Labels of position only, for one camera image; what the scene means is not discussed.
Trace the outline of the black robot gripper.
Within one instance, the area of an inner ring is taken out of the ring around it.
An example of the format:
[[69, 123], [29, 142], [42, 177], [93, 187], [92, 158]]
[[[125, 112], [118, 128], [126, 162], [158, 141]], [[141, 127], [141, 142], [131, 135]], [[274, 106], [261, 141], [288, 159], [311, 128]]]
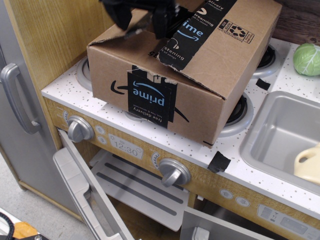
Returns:
[[132, 19], [131, 9], [151, 12], [152, 25], [157, 40], [165, 38], [181, 21], [181, 6], [174, 0], [101, 0], [114, 23], [126, 30]]

